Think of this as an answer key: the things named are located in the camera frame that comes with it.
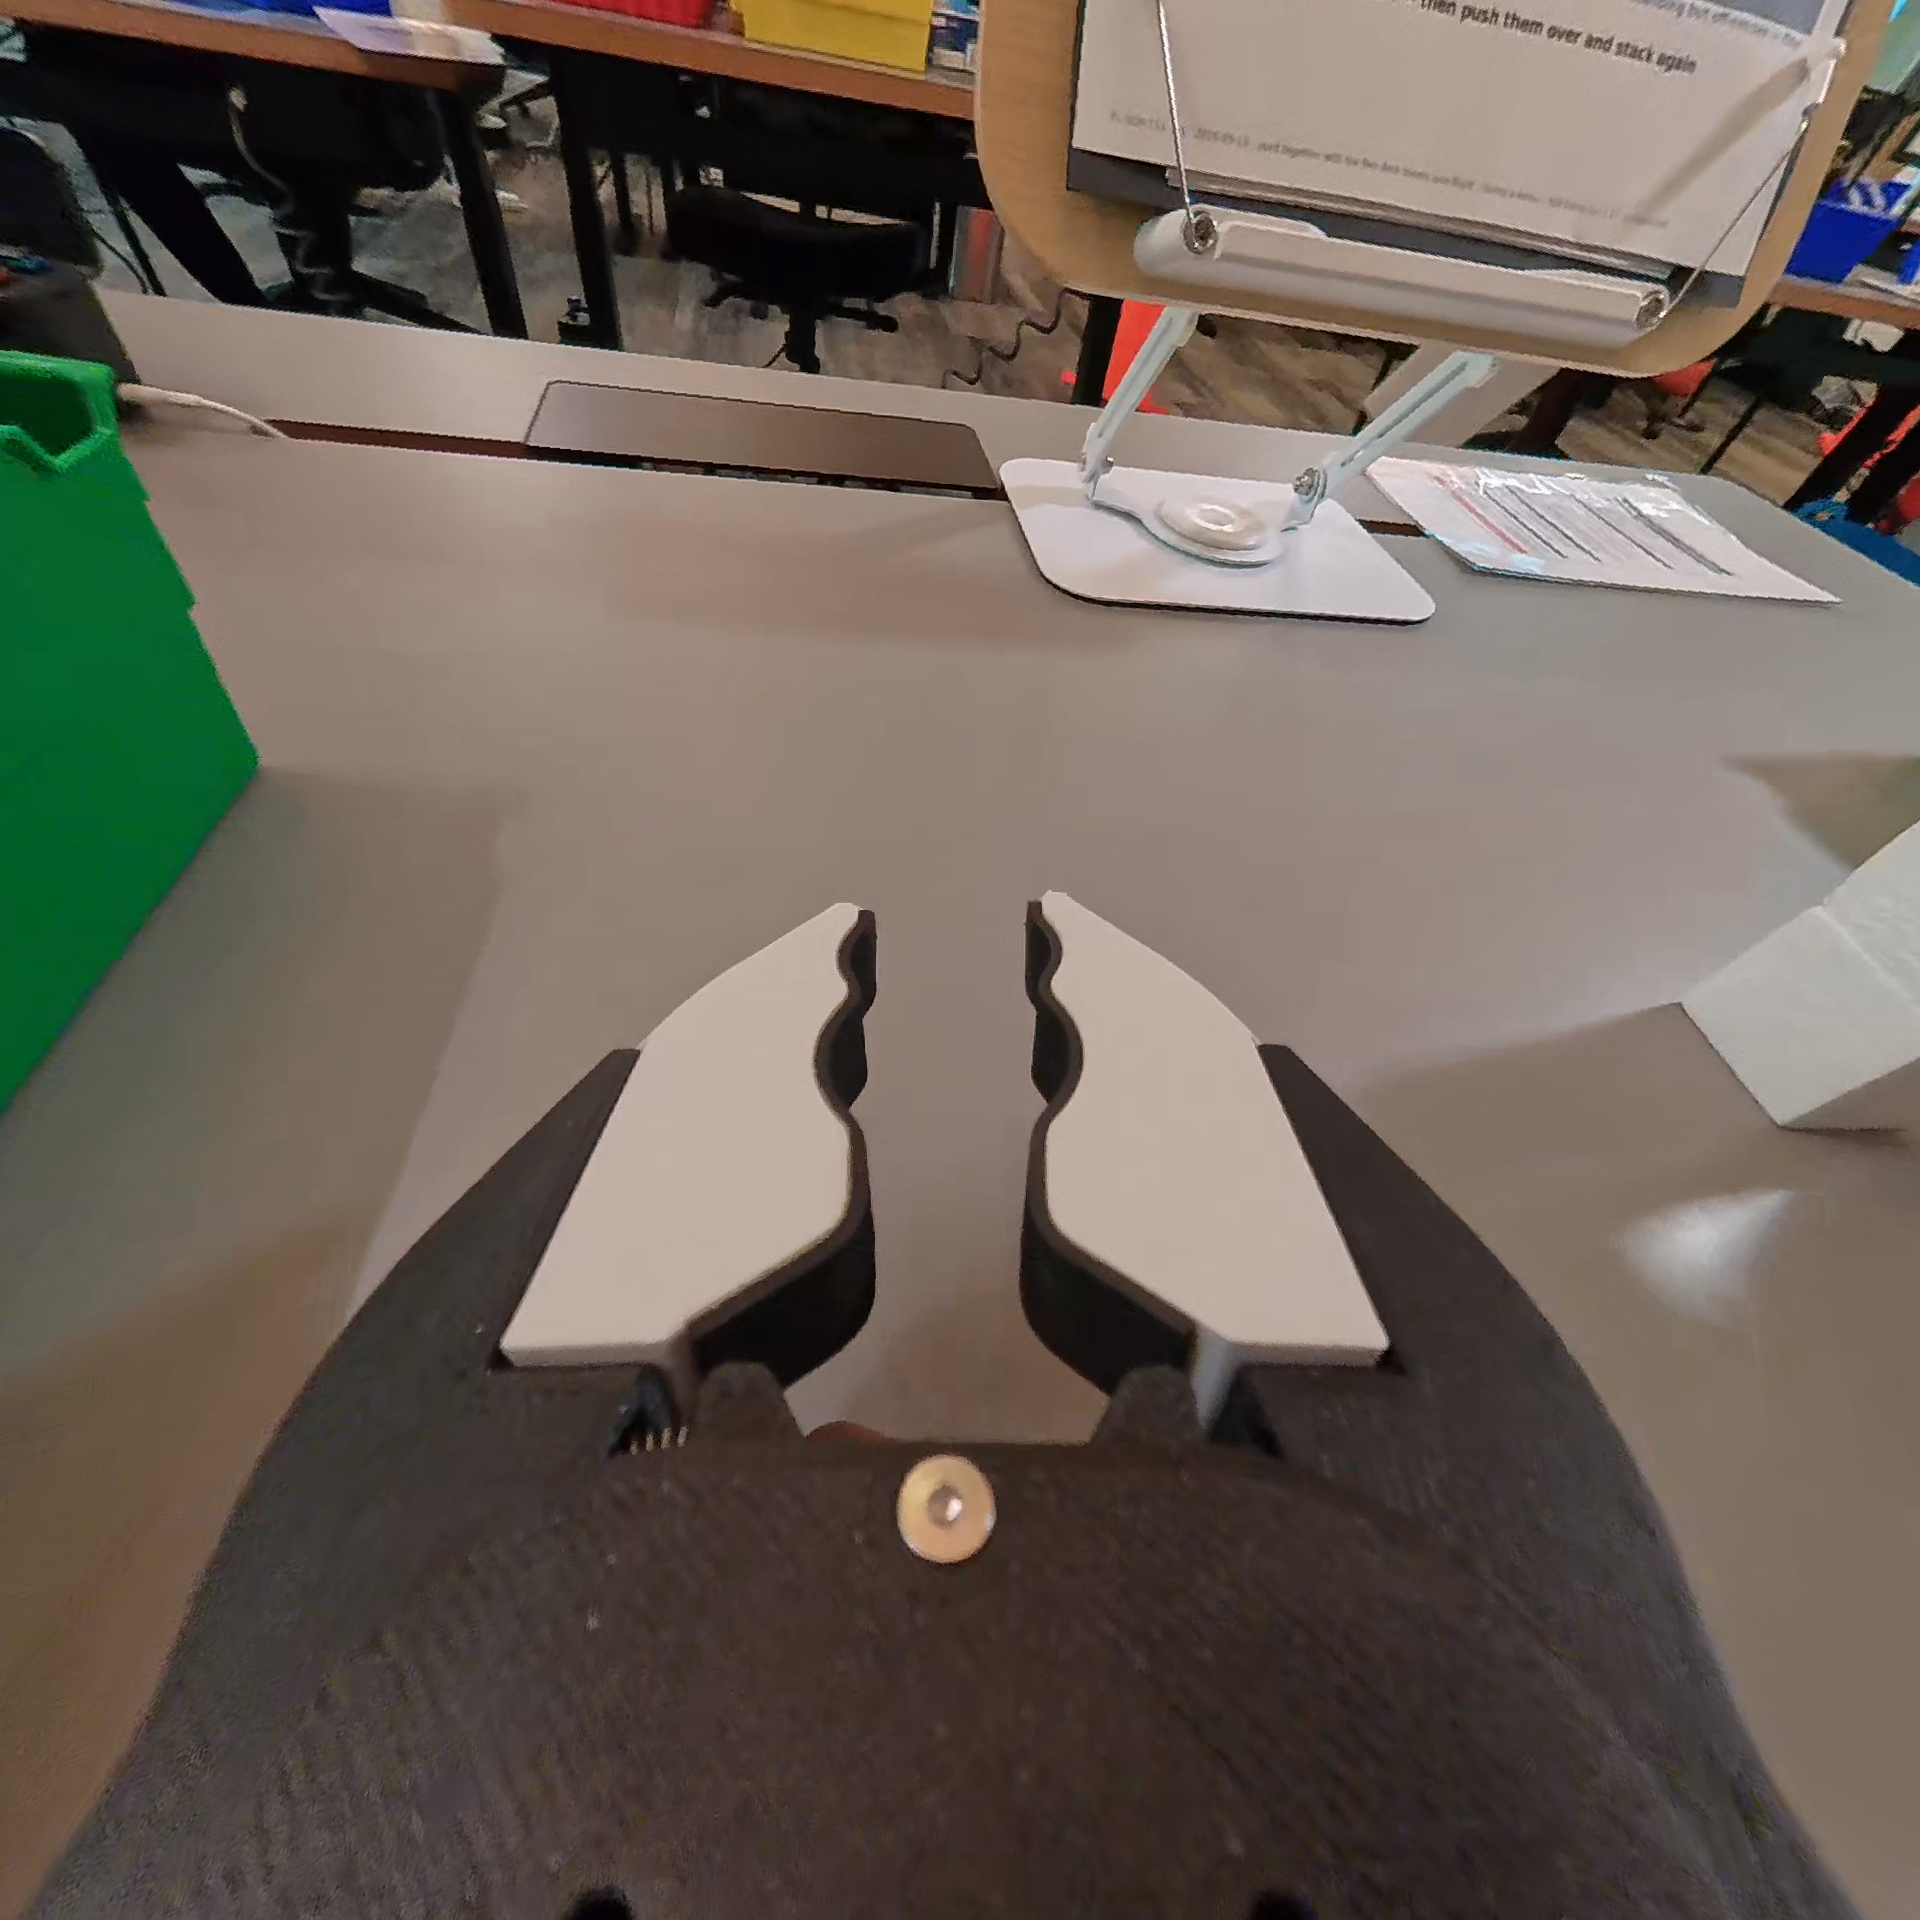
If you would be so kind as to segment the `grey desk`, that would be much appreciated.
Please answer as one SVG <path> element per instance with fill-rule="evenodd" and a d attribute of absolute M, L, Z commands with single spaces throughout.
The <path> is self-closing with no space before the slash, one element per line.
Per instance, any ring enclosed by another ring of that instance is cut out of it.
<path fill-rule="evenodd" d="M 1297 1046 L 1607 1399 L 1785 1799 L 1915 1916 L 1915 1145 L 1770 1125 L 1677 1004 L 1915 826 L 1915 595 L 1486 582 L 1416 630 L 1088 609 L 1007 507 L 528 460 L 549 386 L 1061 403 L 107 295 L 262 778 L 6 1118 L 6 1916 L 107 1786 L 281 1412 L 610 1046 L 850 900 L 881 1283 L 806 1425 L 1077 1439 L 1017 1303 L 1024 903 Z"/>

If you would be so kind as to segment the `wooden document stand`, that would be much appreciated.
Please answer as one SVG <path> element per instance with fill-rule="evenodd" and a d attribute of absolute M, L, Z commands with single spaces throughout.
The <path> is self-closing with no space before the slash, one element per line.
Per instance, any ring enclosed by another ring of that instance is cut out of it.
<path fill-rule="evenodd" d="M 1083 4 L 985 4 L 977 147 L 1002 227 L 1063 287 L 1166 308 L 1071 462 L 1000 479 L 1043 579 L 1091 603 L 1411 626 L 1434 602 L 1339 497 L 1454 399 L 1519 363 L 1640 378 L 1727 345 L 1783 277 L 1880 59 L 1893 4 L 1851 4 L 1832 82 L 1809 108 L 1742 273 L 1574 257 L 1362 207 L 1171 185 L 1072 154 Z M 1129 467 L 1122 429 L 1201 318 L 1232 316 L 1429 345 L 1443 361 L 1355 437 L 1280 484 Z"/>

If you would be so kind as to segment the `clear plastic bag with paper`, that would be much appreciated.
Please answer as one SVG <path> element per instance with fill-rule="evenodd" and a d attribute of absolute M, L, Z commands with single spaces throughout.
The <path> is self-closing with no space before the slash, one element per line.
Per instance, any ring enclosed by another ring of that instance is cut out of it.
<path fill-rule="evenodd" d="M 1489 579 L 1775 605 L 1838 603 L 1833 593 L 1742 545 L 1667 482 L 1405 458 L 1376 462 L 1367 479 L 1454 561 Z"/>

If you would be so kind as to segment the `green storage bin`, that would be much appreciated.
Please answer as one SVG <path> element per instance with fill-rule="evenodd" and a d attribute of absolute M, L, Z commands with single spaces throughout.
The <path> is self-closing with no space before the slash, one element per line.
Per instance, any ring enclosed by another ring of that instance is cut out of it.
<path fill-rule="evenodd" d="M 112 373 L 3 355 L 3 1101 L 255 782 Z"/>

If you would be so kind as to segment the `yellow storage bin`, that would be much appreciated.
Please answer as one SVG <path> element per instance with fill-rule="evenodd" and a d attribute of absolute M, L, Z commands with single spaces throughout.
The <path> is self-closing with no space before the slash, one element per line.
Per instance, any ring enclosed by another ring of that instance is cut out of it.
<path fill-rule="evenodd" d="M 921 75 L 933 2 L 733 2 L 744 38 Z"/>

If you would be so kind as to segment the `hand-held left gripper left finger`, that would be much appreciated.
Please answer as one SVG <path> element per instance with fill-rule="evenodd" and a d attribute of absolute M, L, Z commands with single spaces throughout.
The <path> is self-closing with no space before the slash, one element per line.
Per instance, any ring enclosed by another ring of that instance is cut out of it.
<path fill-rule="evenodd" d="M 702 1380 L 816 1373 L 875 1299 L 869 1079 L 875 915 L 832 903 L 734 963 L 632 1055 L 498 1356 L 632 1367 L 688 1417 Z"/>

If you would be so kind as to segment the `small blue storage bin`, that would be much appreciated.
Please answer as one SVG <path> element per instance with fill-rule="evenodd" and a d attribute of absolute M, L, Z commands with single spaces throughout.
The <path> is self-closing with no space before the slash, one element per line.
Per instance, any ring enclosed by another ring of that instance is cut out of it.
<path fill-rule="evenodd" d="M 1915 193 L 1915 175 L 1835 183 L 1815 201 L 1785 275 L 1822 284 L 1847 281 L 1905 229 Z"/>

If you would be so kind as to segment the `black device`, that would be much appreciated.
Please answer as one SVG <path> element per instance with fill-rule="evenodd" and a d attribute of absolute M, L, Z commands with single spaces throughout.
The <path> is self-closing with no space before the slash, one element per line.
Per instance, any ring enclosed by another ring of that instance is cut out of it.
<path fill-rule="evenodd" d="M 3 348 L 105 366 L 115 381 L 138 383 L 95 287 L 101 269 L 65 167 L 34 134 L 3 127 Z"/>

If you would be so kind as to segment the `printed paper sheets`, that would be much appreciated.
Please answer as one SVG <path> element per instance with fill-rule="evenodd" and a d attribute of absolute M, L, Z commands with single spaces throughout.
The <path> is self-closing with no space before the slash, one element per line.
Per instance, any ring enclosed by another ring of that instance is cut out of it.
<path fill-rule="evenodd" d="M 1736 275 L 1851 9 L 1093 2 L 1071 151 L 1253 201 Z"/>

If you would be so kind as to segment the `white foam cube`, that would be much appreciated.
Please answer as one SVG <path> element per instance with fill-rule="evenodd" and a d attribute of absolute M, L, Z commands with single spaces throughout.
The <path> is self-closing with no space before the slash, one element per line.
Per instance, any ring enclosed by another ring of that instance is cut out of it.
<path fill-rule="evenodd" d="M 1682 997 L 1766 1115 L 1792 1132 L 1918 1129 L 1918 829 Z"/>

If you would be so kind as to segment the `orange plastic object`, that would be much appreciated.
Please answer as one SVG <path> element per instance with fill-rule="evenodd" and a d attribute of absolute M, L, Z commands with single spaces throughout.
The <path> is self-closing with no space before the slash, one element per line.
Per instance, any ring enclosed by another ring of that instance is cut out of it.
<path fill-rule="evenodd" d="M 1166 308 L 1153 301 L 1088 295 L 1077 358 L 1063 383 L 1072 405 L 1097 407 L 1111 399 L 1143 363 Z"/>

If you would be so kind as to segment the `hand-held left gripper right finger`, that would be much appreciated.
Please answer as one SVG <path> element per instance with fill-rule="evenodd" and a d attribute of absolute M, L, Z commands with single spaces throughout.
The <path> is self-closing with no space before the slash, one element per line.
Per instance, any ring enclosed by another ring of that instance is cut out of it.
<path fill-rule="evenodd" d="M 1066 892 L 1024 913 L 1032 1081 L 1021 1303 L 1115 1401 L 1178 1377 L 1203 1428 L 1248 1372 L 1366 1377 L 1383 1313 L 1256 1030 Z"/>

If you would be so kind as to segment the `black office chair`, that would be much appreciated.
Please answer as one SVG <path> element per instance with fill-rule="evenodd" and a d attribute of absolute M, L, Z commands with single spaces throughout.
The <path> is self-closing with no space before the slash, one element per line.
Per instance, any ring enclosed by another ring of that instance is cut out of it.
<path fill-rule="evenodd" d="M 824 370 L 819 333 L 830 319 L 898 333 L 893 305 L 921 287 L 931 261 L 920 225 L 840 220 L 704 183 L 669 194 L 664 249 L 714 275 L 710 308 L 742 301 L 762 318 L 783 316 L 769 366 L 806 374 Z"/>

